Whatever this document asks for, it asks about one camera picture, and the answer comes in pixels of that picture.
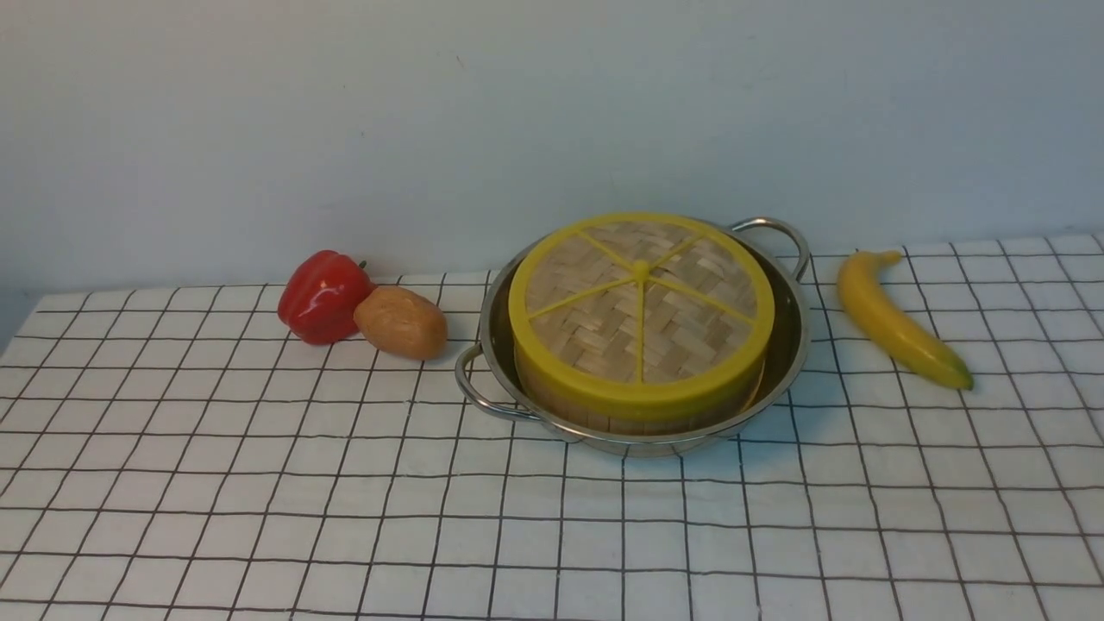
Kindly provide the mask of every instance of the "bell pepper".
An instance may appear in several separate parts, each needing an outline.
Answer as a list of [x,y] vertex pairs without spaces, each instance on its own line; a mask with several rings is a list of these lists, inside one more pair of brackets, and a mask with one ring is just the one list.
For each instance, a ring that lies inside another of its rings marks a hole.
[[329,345],[358,331],[353,310],[375,283],[347,255],[316,252],[291,275],[276,315],[308,345]]

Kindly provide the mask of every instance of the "woven bamboo lid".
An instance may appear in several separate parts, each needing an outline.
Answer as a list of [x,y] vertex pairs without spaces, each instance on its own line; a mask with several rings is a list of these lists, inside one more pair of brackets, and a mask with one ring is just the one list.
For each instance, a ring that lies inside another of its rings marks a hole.
[[519,352],[550,381],[656,404],[705,398],[761,360],[774,297],[754,257],[715,227],[615,213],[537,244],[509,312]]

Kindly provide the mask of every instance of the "wall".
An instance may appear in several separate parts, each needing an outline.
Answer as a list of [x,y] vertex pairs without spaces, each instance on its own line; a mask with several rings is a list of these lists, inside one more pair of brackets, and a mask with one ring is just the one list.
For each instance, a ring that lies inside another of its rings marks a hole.
[[0,286],[499,265],[613,209],[1104,228],[1100,0],[4,0]]

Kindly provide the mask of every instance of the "stainless steel pot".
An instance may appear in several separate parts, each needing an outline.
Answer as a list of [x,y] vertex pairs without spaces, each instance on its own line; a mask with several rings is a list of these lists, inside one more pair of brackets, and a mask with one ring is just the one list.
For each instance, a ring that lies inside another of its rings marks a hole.
[[[537,406],[520,388],[513,358],[513,335],[507,315],[510,283],[518,264],[529,254],[537,242],[513,257],[491,284],[479,314],[479,340],[456,360],[454,369],[460,391],[479,410],[513,422],[537,423],[545,427],[567,442],[583,442],[595,449],[627,457],[659,457],[682,454],[731,438],[747,424],[755,414],[774,403],[794,382],[808,355],[809,320],[798,280],[809,264],[809,249],[797,229],[772,218],[751,218],[721,228],[722,231],[743,244],[760,262],[774,291],[775,324],[767,345],[763,379],[752,399],[752,404],[732,417],[701,429],[670,434],[627,435],[595,431],[564,420]],[[783,267],[776,259],[751,241],[739,235],[750,229],[774,229],[788,236],[797,246],[797,265],[793,272]],[[471,385],[467,367],[480,355],[486,356],[487,366],[495,379],[512,397],[519,408],[495,403],[480,394]]]

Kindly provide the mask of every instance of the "banana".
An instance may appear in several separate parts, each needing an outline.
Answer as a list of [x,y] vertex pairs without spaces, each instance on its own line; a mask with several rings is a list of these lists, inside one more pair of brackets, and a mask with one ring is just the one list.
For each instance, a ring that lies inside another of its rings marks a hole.
[[882,267],[901,261],[901,253],[859,251],[840,265],[836,290],[843,312],[889,356],[912,372],[940,386],[972,390],[974,376],[947,344],[905,315],[881,287]]

